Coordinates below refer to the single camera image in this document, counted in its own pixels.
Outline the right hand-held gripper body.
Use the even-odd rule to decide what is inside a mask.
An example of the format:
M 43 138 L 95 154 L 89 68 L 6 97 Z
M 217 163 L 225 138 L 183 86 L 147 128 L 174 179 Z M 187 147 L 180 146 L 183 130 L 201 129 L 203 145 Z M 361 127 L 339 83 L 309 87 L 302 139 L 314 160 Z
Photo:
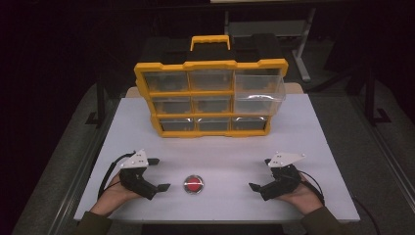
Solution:
M 300 184 L 301 177 L 294 163 L 305 158 L 304 154 L 277 152 L 267 165 L 274 180 L 261 186 L 259 193 L 264 201 L 292 193 Z

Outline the person's left hand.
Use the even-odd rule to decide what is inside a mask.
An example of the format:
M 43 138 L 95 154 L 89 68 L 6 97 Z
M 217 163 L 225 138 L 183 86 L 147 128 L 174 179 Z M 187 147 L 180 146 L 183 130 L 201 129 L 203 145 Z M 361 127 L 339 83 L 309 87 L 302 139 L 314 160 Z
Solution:
M 138 198 L 140 198 L 140 195 L 127 190 L 120 184 L 119 175 L 117 174 L 90 212 L 108 217 L 126 202 Z

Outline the yellow black drawer organizer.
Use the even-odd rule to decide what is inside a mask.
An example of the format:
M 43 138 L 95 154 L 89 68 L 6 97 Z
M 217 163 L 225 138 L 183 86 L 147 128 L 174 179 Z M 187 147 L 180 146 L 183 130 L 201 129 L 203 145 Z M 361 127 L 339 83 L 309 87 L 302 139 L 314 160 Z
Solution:
M 148 39 L 134 72 L 137 85 L 137 80 L 146 71 L 266 71 L 280 75 L 284 80 L 288 67 L 278 39 L 272 34 L 237 38 L 202 35 L 190 39 Z

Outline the black metal stand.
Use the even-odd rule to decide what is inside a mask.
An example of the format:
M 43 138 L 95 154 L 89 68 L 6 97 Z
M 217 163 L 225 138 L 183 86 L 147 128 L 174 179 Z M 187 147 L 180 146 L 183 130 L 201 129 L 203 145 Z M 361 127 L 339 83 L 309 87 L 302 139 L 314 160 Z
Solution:
M 106 117 L 106 89 L 101 80 L 96 83 L 96 98 L 97 111 L 88 116 L 86 124 L 94 124 L 97 128 L 100 128 Z
M 375 76 L 369 64 L 362 67 L 364 86 L 364 115 L 372 126 L 378 123 L 391 122 L 384 109 L 375 107 Z

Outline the large clear plastic drawer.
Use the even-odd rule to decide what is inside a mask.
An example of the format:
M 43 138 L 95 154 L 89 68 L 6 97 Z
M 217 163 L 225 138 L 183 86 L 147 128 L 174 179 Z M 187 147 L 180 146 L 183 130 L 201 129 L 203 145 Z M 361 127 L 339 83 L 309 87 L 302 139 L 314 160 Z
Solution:
M 235 114 L 273 116 L 285 98 L 284 80 L 280 75 L 238 74 L 235 77 Z

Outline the grey metal stand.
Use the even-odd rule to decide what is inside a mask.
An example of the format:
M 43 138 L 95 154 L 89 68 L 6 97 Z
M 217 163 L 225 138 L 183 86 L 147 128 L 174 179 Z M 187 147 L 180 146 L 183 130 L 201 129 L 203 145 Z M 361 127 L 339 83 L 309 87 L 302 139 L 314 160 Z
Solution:
M 292 55 L 300 77 L 304 82 L 309 82 L 311 77 L 302 60 L 302 53 L 310 32 L 316 9 L 308 11 L 305 20 L 259 21 L 259 22 L 234 22 L 230 19 L 230 12 L 224 14 L 224 32 L 234 36 L 248 36 L 256 33 L 273 33 L 278 37 L 297 38 L 298 45 L 292 50 Z

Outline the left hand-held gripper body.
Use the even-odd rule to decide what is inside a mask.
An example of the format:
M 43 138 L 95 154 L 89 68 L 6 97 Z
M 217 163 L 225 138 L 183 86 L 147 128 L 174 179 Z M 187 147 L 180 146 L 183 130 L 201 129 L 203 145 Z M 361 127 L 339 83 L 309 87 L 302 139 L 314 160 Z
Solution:
M 141 197 L 152 200 L 158 192 L 154 184 L 148 182 L 143 174 L 149 167 L 144 149 L 133 153 L 120 165 L 119 179 L 121 185 Z

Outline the person's right hand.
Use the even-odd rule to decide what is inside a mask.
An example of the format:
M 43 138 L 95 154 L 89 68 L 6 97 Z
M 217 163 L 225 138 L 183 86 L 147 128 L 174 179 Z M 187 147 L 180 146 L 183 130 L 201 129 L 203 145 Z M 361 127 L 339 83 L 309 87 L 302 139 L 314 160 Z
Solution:
M 323 207 L 317 195 L 302 183 L 292 193 L 279 196 L 277 200 L 289 203 L 303 215 L 307 215 Z

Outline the red round disc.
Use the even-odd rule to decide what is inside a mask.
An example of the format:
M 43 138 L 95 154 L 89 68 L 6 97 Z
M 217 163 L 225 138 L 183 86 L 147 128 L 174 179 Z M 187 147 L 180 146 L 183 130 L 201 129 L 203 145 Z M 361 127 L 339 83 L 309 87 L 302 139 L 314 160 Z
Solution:
M 188 194 L 199 194 L 204 189 L 205 183 L 199 175 L 189 175 L 183 183 L 183 187 Z

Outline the set of small clear drawers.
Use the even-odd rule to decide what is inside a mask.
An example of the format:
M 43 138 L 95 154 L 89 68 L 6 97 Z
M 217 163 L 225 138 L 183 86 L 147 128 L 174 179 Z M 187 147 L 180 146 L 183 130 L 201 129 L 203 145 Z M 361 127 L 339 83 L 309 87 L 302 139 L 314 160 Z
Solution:
M 265 70 L 146 71 L 137 80 L 153 127 L 163 137 L 265 135 L 274 116 L 233 111 L 238 74 L 277 75 Z

